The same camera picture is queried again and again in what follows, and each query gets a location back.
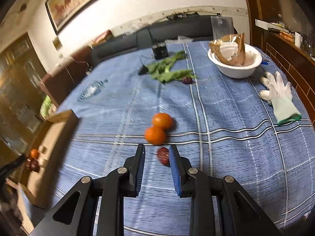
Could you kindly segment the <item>large red jujube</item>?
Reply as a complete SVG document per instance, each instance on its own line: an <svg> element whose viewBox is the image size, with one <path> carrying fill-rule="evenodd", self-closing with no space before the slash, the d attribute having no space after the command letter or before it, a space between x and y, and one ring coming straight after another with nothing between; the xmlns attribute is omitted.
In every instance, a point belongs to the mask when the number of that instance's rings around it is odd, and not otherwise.
<svg viewBox="0 0 315 236"><path fill-rule="evenodd" d="M29 171L34 171L35 173L38 173L40 171L39 162L36 159L27 159L26 168Z"/></svg>

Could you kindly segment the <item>orange mandarin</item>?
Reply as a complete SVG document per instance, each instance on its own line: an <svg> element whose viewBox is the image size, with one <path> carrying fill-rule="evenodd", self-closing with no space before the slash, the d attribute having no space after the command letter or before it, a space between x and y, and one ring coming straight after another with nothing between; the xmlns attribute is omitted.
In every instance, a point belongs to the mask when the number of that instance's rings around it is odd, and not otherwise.
<svg viewBox="0 0 315 236"><path fill-rule="evenodd" d="M145 140L148 143L153 144L155 146L163 144L166 138L167 138L166 133L164 132L163 129L159 127L152 126L147 128L145 131Z"/></svg>
<svg viewBox="0 0 315 236"><path fill-rule="evenodd" d="M152 118L152 124L167 131L173 127L173 118L167 113L156 113Z"/></svg>
<svg viewBox="0 0 315 236"><path fill-rule="evenodd" d="M40 156L40 152L37 149L31 149L30 157L32 159L38 159L39 156Z"/></svg>

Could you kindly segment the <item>central red jujube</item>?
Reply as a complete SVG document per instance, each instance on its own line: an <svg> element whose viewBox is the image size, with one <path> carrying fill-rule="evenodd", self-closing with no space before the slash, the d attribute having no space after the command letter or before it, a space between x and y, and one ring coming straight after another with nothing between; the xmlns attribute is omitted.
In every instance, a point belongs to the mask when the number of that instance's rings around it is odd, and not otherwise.
<svg viewBox="0 0 315 236"><path fill-rule="evenodd" d="M169 161L169 150L165 147L161 147L157 150L157 158L159 162L164 165L169 167L170 166L170 161Z"/></svg>

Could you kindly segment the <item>shallow cardboard box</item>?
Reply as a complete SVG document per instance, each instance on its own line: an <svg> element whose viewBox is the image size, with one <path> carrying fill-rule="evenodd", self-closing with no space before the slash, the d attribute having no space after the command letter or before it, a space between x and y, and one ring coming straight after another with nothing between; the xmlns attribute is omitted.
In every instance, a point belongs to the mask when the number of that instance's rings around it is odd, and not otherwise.
<svg viewBox="0 0 315 236"><path fill-rule="evenodd" d="M33 138L27 156L29 159L31 149L37 149L40 156L40 171L35 173L23 166L20 173L19 184L34 206L47 208L51 197L52 184L56 179L55 171L62 160L69 138L79 123L79 118L72 110L66 110L48 118Z"/></svg>

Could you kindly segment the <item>wooden cabinet door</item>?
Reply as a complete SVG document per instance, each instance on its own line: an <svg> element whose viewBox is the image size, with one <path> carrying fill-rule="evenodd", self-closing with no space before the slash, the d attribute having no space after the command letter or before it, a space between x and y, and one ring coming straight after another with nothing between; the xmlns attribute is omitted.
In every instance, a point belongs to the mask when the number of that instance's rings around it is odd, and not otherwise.
<svg viewBox="0 0 315 236"><path fill-rule="evenodd" d="M1 52L1 165L26 152L42 123L45 75L27 33Z"/></svg>

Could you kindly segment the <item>blue plaid tablecloth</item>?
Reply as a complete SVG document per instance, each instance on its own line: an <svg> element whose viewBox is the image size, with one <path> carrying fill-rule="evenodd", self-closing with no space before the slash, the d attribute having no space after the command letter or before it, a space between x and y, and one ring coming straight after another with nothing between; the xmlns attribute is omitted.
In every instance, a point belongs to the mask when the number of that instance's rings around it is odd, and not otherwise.
<svg viewBox="0 0 315 236"><path fill-rule="evenodd" d="M267 54L245 79L223 75L208 58L205 41L169 45L186 59L173 70L192 69L194 83L162 84L138 75L152 61L150 49L103 61L66 97L59 111L79 118L55 171L49 206L53 207L82 177L99 178L121 167L156 113L175 121L166 147L175 144L192 166L222 178L233 176L283 235L299 235L314 207L314 127L292 87L302 118L277 125L273 108L260 99L260 78L277 65Z"/></svg>

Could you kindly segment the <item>white work glove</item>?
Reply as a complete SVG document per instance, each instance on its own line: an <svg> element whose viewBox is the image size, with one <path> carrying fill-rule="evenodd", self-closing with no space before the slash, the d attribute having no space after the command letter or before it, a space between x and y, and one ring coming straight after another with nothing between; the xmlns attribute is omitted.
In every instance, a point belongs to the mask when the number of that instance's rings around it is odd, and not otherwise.
<svg viewBox="0 0 315 236"><path fill-rule="evenodd" d="M290 82L285 85L278 71L275 72L275 76L266 71L264 76L260 78L260 83L266 89L261 90L259 96L272 105L278 126L301 120L302 115L293 104L292 85Z"/></svg>

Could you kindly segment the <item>dark jujube by greens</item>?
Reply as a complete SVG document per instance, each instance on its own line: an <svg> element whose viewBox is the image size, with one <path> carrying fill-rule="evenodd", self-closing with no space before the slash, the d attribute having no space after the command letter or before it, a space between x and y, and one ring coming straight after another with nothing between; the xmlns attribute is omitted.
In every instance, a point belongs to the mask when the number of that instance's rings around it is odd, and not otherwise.
<svg viewBox="0 0 315 236"><path fill-rule="evenodd" d="M192 80L191 77L183 77L183 78L182 78L182 83L183 83L183 84L186 84L186 85L192 84L192 83L193 83L193 80Z"/></svg>

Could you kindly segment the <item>green leafy vegetable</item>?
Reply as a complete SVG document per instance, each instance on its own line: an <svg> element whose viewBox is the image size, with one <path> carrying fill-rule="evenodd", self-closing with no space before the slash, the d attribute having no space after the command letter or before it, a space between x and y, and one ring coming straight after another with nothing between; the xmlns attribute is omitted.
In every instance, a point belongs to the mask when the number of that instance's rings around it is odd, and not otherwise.
<svg viewBox="0 0 315 236"><path fill-rule="evenodd" d="M144 68L146 69L146 73L151 76L151 79L155 79L160 83L168 83L173 80L182 81L183 78L196 78L192 69L171 70L176 62L184 59L186 59L186 53L184 50L181 50L171 57L144 65Z"/></svg>

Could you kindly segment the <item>white plastic bowl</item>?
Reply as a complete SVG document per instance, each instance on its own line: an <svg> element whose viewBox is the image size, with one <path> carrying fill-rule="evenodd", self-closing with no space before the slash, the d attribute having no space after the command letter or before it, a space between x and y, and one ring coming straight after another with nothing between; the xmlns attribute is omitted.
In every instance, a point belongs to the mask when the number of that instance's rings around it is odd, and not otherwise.
<svg viewBox="0 0 315 236"><path fill-rule="evenodd" d="M248 44L245 44L244 53L237 55L237 52L237 44L225 42L220 46L220 53L218 55L209 49L208 58L225 76L234 79L247 78L261 64L262 56L255 47Z"/></svg>

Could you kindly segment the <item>brown crumpled plastic bag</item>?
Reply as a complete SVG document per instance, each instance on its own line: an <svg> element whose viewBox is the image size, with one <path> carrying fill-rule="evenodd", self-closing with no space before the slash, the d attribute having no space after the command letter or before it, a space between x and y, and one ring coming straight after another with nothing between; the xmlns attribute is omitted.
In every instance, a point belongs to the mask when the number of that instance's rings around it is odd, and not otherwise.
<svg viewBox="0 0 315 236"><path fill-rule="evenodd" d="M244 37L244 33L225 35L211 41L209 47L221 63L242 67L246 59Z"/></svg>

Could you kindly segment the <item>wooden sideboard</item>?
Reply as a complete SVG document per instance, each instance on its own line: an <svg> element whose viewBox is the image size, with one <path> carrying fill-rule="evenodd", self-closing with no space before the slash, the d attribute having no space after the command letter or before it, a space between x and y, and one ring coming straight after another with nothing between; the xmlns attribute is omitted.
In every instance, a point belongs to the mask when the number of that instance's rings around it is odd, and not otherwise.
<svg viewBox="0 0 315 236"><path fill-rule="evenodd" d="M314 61L293 43L256 25L250 43L262 49L286 75L314 124Z"/></svg>

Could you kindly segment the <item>framed picture on sofa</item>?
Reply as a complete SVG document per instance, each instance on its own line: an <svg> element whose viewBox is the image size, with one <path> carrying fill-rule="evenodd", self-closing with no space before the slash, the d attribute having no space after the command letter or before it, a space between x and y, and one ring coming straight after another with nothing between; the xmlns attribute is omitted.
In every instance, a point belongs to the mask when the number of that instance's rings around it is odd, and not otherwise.
<svg viewBox="0 0 315 236"><path fill-rule="evenodd" d="M106 30L105 32L101 33L100 35L98 35L96 38L92 40L92 45L95 46L99 43L106 42L110 40L111 38L113 38L113 34L111 30Z"/></svg>

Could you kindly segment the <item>dark grey sofa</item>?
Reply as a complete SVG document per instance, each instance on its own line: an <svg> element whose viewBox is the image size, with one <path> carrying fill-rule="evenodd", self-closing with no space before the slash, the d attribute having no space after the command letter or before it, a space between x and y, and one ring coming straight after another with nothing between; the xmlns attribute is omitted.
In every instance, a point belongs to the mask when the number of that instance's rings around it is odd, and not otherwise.
<svg viewBox="0 0 315 236"><path fill-rule="evenodd" d="M91 51L92 66L130 53L151 48L165 40L176 40L179 36L193 41L211 41L214 39L210 16L194 16L179 20L167 20L146 26L132 34L123 34L98 44Z"/></svg>

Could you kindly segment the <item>clear plastic container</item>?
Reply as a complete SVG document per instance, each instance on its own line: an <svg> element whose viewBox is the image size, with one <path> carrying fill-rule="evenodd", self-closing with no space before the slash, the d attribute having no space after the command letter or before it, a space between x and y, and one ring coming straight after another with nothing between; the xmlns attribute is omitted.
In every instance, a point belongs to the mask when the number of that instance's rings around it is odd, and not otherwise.
<svg viewBox="0 0 315 236"><path fill-rule="evenodd" d="M214 40L236 33L232 17L210 16L210 18Z"/></svg>

